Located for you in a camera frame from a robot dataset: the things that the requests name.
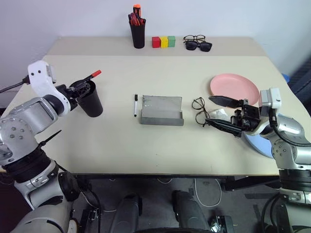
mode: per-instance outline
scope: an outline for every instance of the red block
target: red block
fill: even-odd
[[[161,46],[160,37],[154,36],[152,37],[152,48],[159,48]]]

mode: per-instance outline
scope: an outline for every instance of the blue plate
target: blue plate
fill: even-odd
[[[261,137],[260,135],[250,136],[244,133],[247,141],[261,154],[272,158],[273,155],[271,153],[271,143],[268,139]]]

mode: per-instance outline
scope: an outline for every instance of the black cup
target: black cup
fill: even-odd
[[[77,85],[79,82],[81,82],[81,80],[74,82],[70,86]],[[89,117],[98,117],[103,113],[103,107],[97,95],[96,85],[91,80],[87,83],[90,84],[90,91],[82,98],[78,97],[76,100]]]
[[[131,25],[133,44],[136,49],[145,46],[145,23],[139,26]]]

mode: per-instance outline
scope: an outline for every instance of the green block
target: green block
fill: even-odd
[[[175,36],[169,35],[167,38],[169,40],[169,47],[175,47]]]

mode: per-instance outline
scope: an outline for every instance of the blue object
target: blue object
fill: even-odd
[[[272,158],[271,143],[268,139],[261,137],[260,135],[250,136],[243,132],[247,141],[261,154]]]
[[[282,75],[283,75],[285,81],[288,83],[290,81],[291,77],[288,76],[287,74],[282,74]]]

